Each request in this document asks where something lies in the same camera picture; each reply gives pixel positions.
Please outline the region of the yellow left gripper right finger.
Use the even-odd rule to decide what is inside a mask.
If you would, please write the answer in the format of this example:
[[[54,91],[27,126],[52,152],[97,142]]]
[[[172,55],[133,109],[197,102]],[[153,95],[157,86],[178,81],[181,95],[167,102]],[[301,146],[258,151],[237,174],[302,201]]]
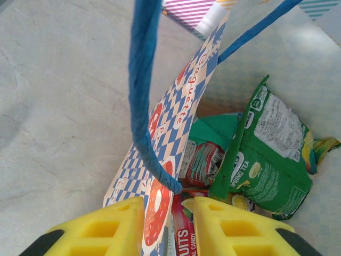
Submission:
[[[320,255],[290,225],[208,197],[195,197],[198,255]]]

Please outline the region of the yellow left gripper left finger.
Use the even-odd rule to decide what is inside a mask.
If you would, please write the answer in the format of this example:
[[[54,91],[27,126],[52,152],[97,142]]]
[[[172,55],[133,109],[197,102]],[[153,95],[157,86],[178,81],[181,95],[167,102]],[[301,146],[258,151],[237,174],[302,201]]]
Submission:
[[[144,201],[132,197],[52,227],[22,255],[140,255]]]

